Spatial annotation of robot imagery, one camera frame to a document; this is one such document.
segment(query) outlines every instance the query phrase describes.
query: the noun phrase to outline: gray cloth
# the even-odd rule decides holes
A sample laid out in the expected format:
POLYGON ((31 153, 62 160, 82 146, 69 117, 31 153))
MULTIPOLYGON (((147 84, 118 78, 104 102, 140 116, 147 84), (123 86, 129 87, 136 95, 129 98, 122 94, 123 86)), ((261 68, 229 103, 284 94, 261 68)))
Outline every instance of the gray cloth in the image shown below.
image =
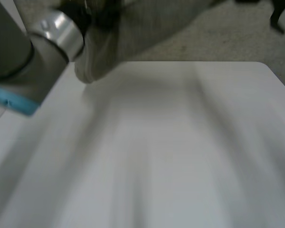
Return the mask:
MULTIPOLYGON (((76 61, 76 75, 84 83, 105 76, 120 62, 170 37, 188 25, 213 0, 136 0, 124 8, 119 26, 111 32, 91 27, 85 49, 76 61)), ((100 7, 102 0, 87 0, 100 7)))

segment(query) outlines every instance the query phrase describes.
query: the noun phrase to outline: white table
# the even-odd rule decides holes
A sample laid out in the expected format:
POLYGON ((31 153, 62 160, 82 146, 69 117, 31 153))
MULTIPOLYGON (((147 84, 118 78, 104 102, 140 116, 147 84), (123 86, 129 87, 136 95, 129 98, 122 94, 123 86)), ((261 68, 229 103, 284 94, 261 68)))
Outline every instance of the white table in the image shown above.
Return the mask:
POLYGON ((285 87, 261 63, 70 65, 0 118, 0 228, 285 228, 285 87))

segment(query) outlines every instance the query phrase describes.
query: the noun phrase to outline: floor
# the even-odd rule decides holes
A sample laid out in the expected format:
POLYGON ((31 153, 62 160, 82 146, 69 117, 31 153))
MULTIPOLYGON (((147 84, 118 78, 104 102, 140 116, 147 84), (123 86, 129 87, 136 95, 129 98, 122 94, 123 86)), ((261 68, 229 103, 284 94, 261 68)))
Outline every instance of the floor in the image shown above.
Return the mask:
MULTIPOLYGON (((15 0, 28 25, 57 0, 15 0)), ((258 61, 285 85, 285 35, 270 29, 269 1, 242 6, 229 0, 202 13, 177 35, 133 58, 174 61, 258 61)))

